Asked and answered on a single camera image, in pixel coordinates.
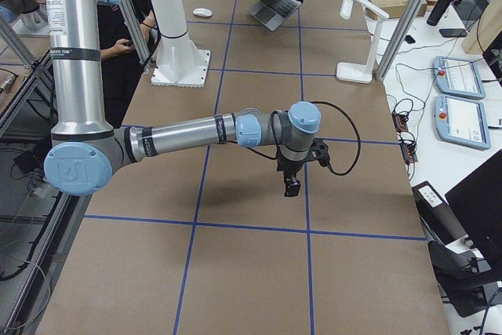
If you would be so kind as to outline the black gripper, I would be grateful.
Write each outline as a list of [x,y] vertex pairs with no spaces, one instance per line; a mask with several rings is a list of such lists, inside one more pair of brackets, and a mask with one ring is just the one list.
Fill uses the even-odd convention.
[[297,197],[301,189],[301,182],[296,178],[303,167],[303,161],[287,159],[284,155],[277,155],[277,171],[283,173],[285,192],[287,198]]

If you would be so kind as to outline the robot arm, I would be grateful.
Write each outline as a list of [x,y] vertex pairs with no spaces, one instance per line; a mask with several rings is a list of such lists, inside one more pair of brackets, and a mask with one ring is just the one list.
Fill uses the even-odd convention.
[[89,195],[143,158],[229,142],[274,146],[288,197],[298,194],[296,175],[306,162],[327,165],[328,148],[316,137],[321,114],[306,101],[270,114],[249,108],[167,126],[111,126],[104,112],[98,1],[46,0],[58,111],[44,162],[52,186],[69,195]]
[[1,0],[1,18],[19,35],[47,35],[46,11],[37,0]]

